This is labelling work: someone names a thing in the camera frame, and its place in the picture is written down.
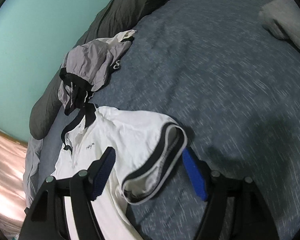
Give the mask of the white polo shirt black trim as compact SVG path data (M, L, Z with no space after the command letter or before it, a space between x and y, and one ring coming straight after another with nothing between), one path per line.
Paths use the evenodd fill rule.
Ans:
M185 131L168 115L90 103L63 129L61 139L57 179L87 169L106 148L115 150L114 167L92 202L93 211L105 239L140 239L127 206L142 204L160 190L187 145Z

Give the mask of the light grey sheet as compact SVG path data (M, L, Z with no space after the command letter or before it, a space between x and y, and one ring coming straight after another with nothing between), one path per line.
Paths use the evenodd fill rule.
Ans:
M23 189L25 192L25 201L27 208L30 208L37 194L38 172L42 146L43 139L37 140L33 137L29 139L27 144L25 172L23 174Z

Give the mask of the pink curtain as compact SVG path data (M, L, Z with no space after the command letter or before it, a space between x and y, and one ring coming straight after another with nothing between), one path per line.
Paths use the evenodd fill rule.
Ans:
M0 135L0 230L7 239L18 237L25 219L23 174L26 150Z

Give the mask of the grey black jacket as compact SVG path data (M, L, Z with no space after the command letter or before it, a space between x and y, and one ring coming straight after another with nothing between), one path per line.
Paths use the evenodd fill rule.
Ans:
M120 67L120 59L132 45L136 30L97 38L70 50L64 58L59 77L58 98L65 115L80 109L101 89L110 71Z

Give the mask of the blue patterned bed cover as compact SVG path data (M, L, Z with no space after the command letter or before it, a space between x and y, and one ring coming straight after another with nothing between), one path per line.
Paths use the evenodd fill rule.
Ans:
M136 26L100 106L173 117L227 177L257 182L281 239L300 230L300 50L262 27L273 0L169 0Z

